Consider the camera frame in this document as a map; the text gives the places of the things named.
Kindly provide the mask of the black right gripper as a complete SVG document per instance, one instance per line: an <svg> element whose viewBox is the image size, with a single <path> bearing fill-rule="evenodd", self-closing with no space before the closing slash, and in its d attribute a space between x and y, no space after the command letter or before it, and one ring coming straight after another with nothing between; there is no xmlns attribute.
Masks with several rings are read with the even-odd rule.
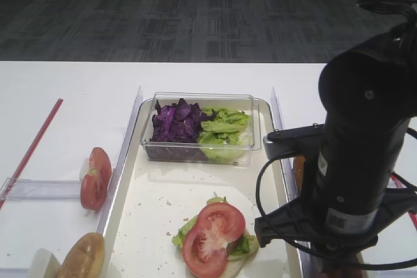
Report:
<svg viewBox="0 0 417 278"><path fill-rule="evenodd" d="M257 208L261 214L255 220L255 233L261 247L265 247L274 239L282 239L291 246L312 256L326 260L338 266L350 267L367 271L387 271L411 268L416 265L416 259L389 264L360 264L345 260L345 256L356 254L377 243L377 235L406 212L395 213L387 200L387 190L377 212L371 228L359 235L338 235L320 227L306 211L302 204L302 197L296 198L273 212L266 214L261 205L260 191L255 191ZM341 247L334 256L316 252L300 245L309 242L322 245Z"/></svg>

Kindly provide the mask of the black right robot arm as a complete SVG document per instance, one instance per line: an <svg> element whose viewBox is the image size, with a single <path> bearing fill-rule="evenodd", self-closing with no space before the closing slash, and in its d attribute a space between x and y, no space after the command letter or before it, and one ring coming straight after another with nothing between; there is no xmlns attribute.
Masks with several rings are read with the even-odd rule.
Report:
<svg viewBox="0 0 417 278"><path fill-rule="evenodd" d="M300 195L254 230L260 247L281 239L322 260L321 271L392 271L416 260L361 264L353 257L416 212L416 187L390 188L395 163L416 116L416 0L358 0L360 8L405 21L329 61L319 77L323 124L276 130L263 139L269 163L304 158Z"/></svg>

